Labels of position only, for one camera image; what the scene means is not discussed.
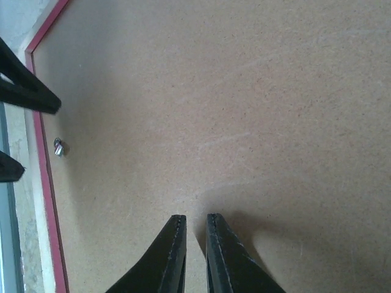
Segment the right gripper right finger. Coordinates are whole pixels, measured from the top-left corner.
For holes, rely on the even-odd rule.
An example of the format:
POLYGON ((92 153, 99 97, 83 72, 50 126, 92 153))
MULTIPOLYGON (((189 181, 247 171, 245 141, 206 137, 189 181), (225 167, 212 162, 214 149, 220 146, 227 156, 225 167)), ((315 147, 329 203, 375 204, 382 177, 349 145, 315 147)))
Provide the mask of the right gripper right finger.
POLYGON ((218 213, 206 219, 208 292, 283 292, 218 213))

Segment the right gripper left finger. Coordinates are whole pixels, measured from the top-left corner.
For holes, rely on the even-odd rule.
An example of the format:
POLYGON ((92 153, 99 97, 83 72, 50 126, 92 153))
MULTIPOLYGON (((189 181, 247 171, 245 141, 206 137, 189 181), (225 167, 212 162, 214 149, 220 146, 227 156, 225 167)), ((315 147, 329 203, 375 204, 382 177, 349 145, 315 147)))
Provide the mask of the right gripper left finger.
POLYGON ((186 217, 173 215, 141 259, 108 292, 184 292, 186 217))

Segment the brown cardboard backing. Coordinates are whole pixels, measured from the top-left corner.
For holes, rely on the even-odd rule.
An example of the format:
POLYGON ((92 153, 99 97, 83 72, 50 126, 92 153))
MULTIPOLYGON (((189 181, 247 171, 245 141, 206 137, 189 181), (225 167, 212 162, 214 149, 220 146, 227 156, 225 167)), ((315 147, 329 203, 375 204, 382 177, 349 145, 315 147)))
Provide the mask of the brown cardboard backing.
POLYGON ((389 1, 70 1, 34 51, 70 292, 218 212, 287 292, 390 291, 389 1))

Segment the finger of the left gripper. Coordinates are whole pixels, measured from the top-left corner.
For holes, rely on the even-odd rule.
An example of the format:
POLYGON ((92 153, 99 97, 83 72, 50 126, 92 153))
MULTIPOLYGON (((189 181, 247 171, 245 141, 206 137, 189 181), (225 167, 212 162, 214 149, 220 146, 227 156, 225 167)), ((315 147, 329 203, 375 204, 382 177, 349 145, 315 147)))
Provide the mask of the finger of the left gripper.
POLYGON ((24 167, 8 154, 0 151, 0 182, 13 183, 20 180, 24 167))
POLYGON ((17 58, 1 40, 1 102, 14 106, 56 114, 61 100, 17 58))

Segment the pink picture frame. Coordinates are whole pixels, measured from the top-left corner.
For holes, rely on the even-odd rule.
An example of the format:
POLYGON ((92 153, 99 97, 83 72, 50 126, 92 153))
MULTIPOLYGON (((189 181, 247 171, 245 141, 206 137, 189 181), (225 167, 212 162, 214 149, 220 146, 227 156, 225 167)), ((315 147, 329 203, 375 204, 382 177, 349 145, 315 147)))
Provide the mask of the pink picture frame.
MULTIPOLYGON (((68 1, 50 1, 22 42, 18 57, 32 74, 36 74, 34 51, 55 25, 67 4, 68 1)), ((26 110, 24 116, 44 291, 68 292, 68 275, 43 114, 26 110)))

